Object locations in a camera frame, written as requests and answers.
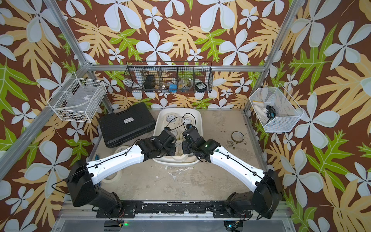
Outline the white plastic storage box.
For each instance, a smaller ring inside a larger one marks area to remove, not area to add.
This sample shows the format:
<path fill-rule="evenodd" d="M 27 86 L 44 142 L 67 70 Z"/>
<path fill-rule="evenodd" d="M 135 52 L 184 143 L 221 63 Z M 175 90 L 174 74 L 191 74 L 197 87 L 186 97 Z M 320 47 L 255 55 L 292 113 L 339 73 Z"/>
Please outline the white plastic storage box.
<path fill-rule="evenodd" d="M 168 113 L 178 115 L 177 124 L 164 124 L 164 116 Z M 154 135 L 158 136 L 165 127 L 169 127 L 171 132 L 175 135 L 177 141 L 175 143 L 176 152 L 175 156 L 163 156 L 162 158 L 154 159 L 155 162 L 172 167 L 191 167 L 200 161 L 191 153 L 184 153 L 182 142 L 185 138 L 182 133 L 186 130 L 186 125 L 192 124 L 198 129 L 200 135 L 203 135 L 203 122 L 202 115 L 195 109 L 190 108 L 167 108 L 159 112 L 154 129 Z"/>

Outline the masking tape roll one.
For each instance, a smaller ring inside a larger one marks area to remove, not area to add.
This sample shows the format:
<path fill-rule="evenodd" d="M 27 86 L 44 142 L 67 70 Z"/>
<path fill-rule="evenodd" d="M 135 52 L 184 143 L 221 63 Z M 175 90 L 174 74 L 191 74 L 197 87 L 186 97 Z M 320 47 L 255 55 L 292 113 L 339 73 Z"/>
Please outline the masking tape roll one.
<path fill-rule="evenodd" d="M 127 149 L 129 149 L 129 148 L 130 148 L 130 146 L 120 146 L 120 147 L 118 147 L 118 148 L 115 150 L 115 153 L 123 152 L 123 151 L 125 151 L 125 150 L 127 150 Z"/>

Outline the masking tape roll three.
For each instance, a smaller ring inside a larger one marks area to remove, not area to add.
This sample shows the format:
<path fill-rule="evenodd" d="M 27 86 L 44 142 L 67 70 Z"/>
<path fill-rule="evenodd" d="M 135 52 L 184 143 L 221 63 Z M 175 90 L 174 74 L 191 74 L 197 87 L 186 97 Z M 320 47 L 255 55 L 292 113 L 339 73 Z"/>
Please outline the masking tape roll three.
<path fill-rule="evenodd" d="M 118 182 L 122 178 L 122 171 L 118 171 L 114 174 L 109 175 L 108 177 L 102 180 L 102 183 L 112 184 Z"/>

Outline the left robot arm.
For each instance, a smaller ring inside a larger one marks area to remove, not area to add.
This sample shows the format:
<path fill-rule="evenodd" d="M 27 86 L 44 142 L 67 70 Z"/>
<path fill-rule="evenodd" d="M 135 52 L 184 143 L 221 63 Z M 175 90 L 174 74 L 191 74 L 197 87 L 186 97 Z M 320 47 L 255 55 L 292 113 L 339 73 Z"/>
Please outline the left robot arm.
<path fill-rule="evenodd" d="M 138 139 L 122 152 L 95 161 L 75 163 L 65 180 L 73 206 L 91 205 L 110 216 L 119 216 L 123 212 L 120 198 L 116 193 L 104 190 L 99 183 L 129 166 L 174 155 L 176 141 L 170 128 L 164 128 L 160 135 Z"/>

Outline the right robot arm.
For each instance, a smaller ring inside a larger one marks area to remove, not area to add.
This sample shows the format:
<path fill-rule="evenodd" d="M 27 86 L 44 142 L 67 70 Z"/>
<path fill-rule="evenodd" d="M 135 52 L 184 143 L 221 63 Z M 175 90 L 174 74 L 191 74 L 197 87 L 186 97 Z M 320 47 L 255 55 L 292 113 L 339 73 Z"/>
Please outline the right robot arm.
<path fill-rule="evenodd" d="M 191 124 L 186 126 L 183 137 L 189 151 L 197 158 L 223 168 L 248 187 L 248 192 L 234 192 L 224 202 L 230 217 L 238 217 L 249 210 L 257 212 L 258 218 L 273 217 L 284 195 L 282 182 L 274 170 L 256 168 L 228 152 L 217 141 L 206 141 Z"/>

